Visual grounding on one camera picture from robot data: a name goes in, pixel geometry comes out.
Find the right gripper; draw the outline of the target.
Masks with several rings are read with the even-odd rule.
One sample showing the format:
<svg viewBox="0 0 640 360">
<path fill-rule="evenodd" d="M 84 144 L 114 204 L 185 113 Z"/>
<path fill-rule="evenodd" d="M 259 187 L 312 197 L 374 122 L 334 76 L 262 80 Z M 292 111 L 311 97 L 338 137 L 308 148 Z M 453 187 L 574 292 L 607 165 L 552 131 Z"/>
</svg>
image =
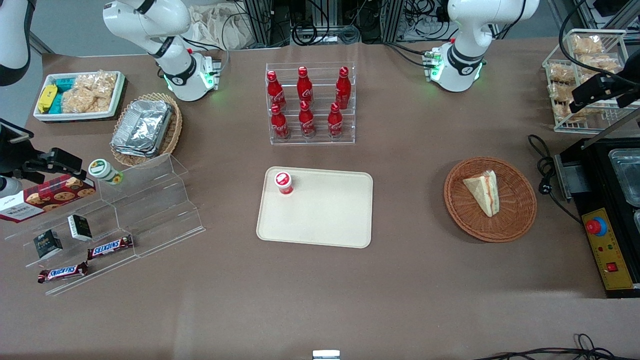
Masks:
<svg viewBox="0 0 640 360">
<path fill-rule="evenodd" d="M 83 160 L 61 148 L 51 148 L 47 153 L 47 162 L 35 156 L 31 139 L 34 133 L 4 119 L 0 120 L 0 173 L 4 177 L 42 184 L 44 173 L 55 170 L 57 173 L 82 173 Z"/>
</svg>

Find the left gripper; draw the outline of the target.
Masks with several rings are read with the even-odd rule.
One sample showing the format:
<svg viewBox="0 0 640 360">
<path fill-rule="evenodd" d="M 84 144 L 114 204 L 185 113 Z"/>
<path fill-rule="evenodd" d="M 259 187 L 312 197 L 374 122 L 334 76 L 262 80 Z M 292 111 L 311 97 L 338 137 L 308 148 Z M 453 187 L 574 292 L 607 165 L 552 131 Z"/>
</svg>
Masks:
<svg viewBox="0 0 640 360">
<path fill-rule="evenodd" d="M 574 89 L 570 114 L 601 114 L 608 109 L 603 101 L 615 98 L 619 109 L 625 109 L 640 98 L 640 66 L 626 64 L 618 78 L 592 76 Z"/>
</svg>

